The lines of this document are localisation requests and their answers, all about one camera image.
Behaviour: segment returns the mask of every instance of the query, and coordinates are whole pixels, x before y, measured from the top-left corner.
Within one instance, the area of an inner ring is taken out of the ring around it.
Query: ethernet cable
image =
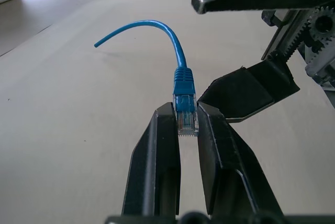
[[[108,34],[99,42],[94,44],[94,47],[99,47],[101,44],[116,36],[117,34],[138,26],[152,26],[163,30],[170,37],[177,58],[177,69],[174,72],[174,88],[173,88],[173,107],[176,114],[178,134],[180,136],[197,136],[199,133],[199,123],[197,114],[197,101],[195,94],[195,86],[192,70],[187,67],[185,55],[182,46],[173,32],[166,24],[155,20],[135,21],[125,25],[114,32]]]

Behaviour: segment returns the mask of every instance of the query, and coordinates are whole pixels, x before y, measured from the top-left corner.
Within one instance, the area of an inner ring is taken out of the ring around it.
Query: beige table surface
[[[94,0],[0,58],[0,223],[103,223],[121,212],[131,152],[172,99],[178,35],[198,97],[260,61],[275,29],[260,12],[196,14],[191,0]],[[286,214],[335,213],[335,110],[304,70],[301,91],[233,127],[257,155]],[[181,213],[205,211],[196,139],[180,138]]]
[[[0,3],[0,56],[90,0],[9,0]]]

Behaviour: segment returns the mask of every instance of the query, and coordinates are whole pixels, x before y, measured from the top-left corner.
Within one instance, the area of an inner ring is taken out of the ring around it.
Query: gear
[[[335,39],[331,38],[324,47],[310,59],[306,66],[307,75],[312,77],[318,84],[327,81],[329,73],[326,67],[335,60]]]
[[[335,36],[334,8],[316,8],[308,19],[310,35],[317,41],[326,42]]]
[[[308,30],[308,25],[304,24],[301,27],[300,31],[296,34],[295,38],[289,44],[288,48],[284,51],[285,61],[287,61],[292,56],[293,52],[296,51],[296,49],[298,49],[298,47],[304,40],[306,30]]]

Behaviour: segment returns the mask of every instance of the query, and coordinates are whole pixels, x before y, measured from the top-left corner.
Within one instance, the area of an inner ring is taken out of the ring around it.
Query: clear plastic plug
[[[179,136],[198,136],[197,100],[194,95],[173,95]]]

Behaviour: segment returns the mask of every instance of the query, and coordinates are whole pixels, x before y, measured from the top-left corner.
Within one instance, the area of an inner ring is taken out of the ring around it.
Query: cable end
[[[194,95],[173,95],[179,136],[198,136],[197,101]]]
[[[174,72],[173,106],[178,135],[198,136],[197,99],[191,69],[178,67]]]

